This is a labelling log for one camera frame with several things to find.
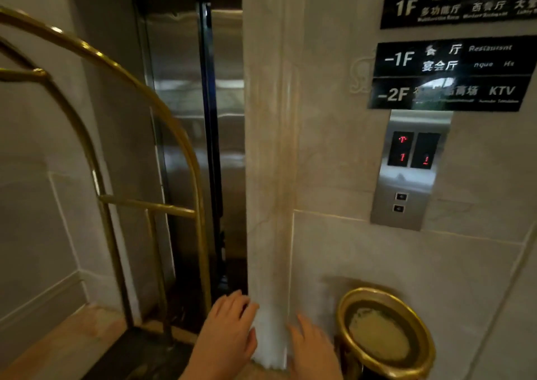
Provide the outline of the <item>person's right hand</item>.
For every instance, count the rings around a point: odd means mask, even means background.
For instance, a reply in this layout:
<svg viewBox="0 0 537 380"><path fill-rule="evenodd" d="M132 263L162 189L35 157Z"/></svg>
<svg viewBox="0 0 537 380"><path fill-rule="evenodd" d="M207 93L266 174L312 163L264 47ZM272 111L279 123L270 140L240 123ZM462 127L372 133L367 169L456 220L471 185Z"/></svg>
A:
<svg viewBox="0 0 537 380"><path fill-rule="evenodd" d="M325 332L307 316L297 314L301 346L293 353L292 380L344 380L335 348Z"/></svg>

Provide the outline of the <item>person's left hand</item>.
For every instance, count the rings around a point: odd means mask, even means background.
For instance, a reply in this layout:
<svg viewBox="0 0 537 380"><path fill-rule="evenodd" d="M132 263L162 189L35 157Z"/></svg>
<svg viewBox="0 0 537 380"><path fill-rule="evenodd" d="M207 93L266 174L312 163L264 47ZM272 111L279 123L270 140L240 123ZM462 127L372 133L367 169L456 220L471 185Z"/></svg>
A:
<svg viewBox="0 0 537 380"><path fill-rule="evenodd" d="M178 380L233 380L251 360L246 338L259 305L240 290L221 296L212 306Z"/></svg>

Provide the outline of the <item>white ashtray sand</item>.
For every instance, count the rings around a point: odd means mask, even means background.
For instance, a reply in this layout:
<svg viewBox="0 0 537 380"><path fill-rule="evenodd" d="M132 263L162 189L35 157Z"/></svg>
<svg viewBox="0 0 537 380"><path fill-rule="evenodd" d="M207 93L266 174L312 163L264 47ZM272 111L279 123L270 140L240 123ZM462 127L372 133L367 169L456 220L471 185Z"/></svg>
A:
<svg viewBox="0 0 537 380"><path fill-rule="evenodd" d="M358 308L348 331L354 342L376 360L399 362L411 353L410 341L402 327L380 310Z"/></svg>

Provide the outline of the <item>gold ashtray bin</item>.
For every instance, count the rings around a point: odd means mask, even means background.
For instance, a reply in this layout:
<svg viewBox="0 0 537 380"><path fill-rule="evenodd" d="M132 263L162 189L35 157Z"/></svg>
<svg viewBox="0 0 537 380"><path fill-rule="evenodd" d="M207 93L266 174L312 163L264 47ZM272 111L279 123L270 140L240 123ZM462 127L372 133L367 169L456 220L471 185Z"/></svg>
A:
<svg viewBox="0 0 537 380"><path fill-rule="evenodd" d="M411 353L403 361L379 361L358 346L348 325L358 308L380 310L404 330ZM347 292L336 309L335 348L344 380L426 380L435 360L430 331L420 317L395 295L376 288L360 287Z"/></svg>

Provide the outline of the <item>steel elevator call panel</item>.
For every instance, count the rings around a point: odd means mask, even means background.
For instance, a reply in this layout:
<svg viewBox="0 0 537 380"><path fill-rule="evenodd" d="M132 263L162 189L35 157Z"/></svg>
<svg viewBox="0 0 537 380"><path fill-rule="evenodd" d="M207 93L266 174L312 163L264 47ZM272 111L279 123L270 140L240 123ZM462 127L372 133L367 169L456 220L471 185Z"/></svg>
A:
<svg viewBox="0 0 537 380"><path fill-rule="evenodd" d="M429 204L453 112L393 110L388 120L370 222L375 225L420 231ZM394 131L414 132L407 167L388 166L388 153ZM418 133L440 133L438 148L430 170L411 168ZM408 193L407 201L395 200L396 193ZM404 213L393 212L393 205L405 206Z"/></svg>

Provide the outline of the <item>brass luggage cart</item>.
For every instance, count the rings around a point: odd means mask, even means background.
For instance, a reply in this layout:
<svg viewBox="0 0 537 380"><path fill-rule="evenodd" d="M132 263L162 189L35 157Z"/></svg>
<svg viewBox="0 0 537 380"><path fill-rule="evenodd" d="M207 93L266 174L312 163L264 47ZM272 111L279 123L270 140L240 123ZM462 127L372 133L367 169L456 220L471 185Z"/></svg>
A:
<svg viewBox="0 0 537 380"><path fill-rule="evenodd" d="M150 102L151 109L165 124L180 146L189 168L195 203L194 209L143 200L123 199L107 194L90 133L76 109L47 71L39 68L34 61L16 46L0 36L0 53L23 68L23 71L0 68L0 82L31 82L42 85L61 109L77 135L91 171L107 247L119 287L126 330L91 367L82 380L178 380L187 365L187 360L196 342L196 335L171 324L162 257L157 240L155 214L166 214L195 221L199 275L205 316L209 314L212 307L211 275L200 167L187 133L156 92L87 42L71 36L57 27L44 24L20 10L13 10L3 6L0 6L0 24L37 36L65 50L69 50L79 57L110 69L118 78L131 84ZM110 205L132 207L144 211L154 254L158 306L161 314L160 321L148 321L141 326L137 326L134 322L117 239L112 224Z"/></svg>

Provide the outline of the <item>black floor indicator display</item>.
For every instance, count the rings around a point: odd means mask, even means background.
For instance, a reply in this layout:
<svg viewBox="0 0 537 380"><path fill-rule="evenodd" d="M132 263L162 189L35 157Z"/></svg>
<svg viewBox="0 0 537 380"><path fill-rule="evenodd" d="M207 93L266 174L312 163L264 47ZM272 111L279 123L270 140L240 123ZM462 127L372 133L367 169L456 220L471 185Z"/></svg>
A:
<svg viewBox="0 0 537 380"><path fill-rule="evenodd" d="M388 166L407 167L413 146L414 132L394 131L388 153Z"/></svg>
<svg viewBox="0 0 537 380"><path fill-rule="evenodd" d="M438 148L440 133L418 133L411 168L430 170Z"/></svg>

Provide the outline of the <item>large black floor directory sign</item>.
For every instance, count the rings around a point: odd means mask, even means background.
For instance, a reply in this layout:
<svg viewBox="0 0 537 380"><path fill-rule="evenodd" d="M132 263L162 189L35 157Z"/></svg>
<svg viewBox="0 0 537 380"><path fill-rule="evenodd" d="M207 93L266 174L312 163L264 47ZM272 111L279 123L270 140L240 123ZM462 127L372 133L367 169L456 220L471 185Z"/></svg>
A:
<svg viewBox="0 0 537 380"><path fill-rule="evenodd" d="M384 0L380 29L537 19L537 0Z"/></svg>

